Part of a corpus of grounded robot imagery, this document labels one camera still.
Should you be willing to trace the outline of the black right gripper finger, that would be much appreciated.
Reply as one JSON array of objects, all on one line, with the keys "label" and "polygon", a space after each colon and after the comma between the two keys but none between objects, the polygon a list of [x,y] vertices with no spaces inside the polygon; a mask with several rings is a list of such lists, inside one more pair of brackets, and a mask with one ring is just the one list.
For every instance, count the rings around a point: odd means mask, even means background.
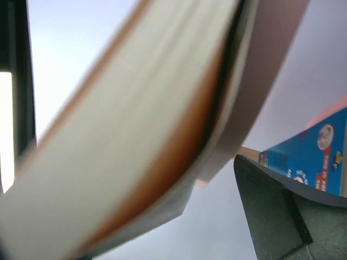
[{"label": "black right gripper finger", "polygon": [[346,198],[237,155],[234,172],[257,259],[346,259]]}]

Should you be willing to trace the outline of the blue back-cover book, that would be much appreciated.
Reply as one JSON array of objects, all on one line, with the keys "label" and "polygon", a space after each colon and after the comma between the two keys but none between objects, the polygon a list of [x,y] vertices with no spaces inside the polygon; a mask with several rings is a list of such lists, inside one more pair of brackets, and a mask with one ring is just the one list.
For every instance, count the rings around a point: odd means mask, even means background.
[{"label": "blue back-cover book", "polygon": [[346,108],[259,154],[270,170],[346,197]]}]

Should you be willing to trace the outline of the dark Tale of Two Cities book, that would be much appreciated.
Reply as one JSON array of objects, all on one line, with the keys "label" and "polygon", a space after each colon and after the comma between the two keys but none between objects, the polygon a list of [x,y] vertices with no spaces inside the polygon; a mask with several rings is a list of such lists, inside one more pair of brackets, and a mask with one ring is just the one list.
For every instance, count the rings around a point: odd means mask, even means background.
[{"label": "dark Tale of Two Cities book", "polygon": [[99,254],[180,215],[242,79],[257,1],[139,1],[1,196],[5,259]]}]

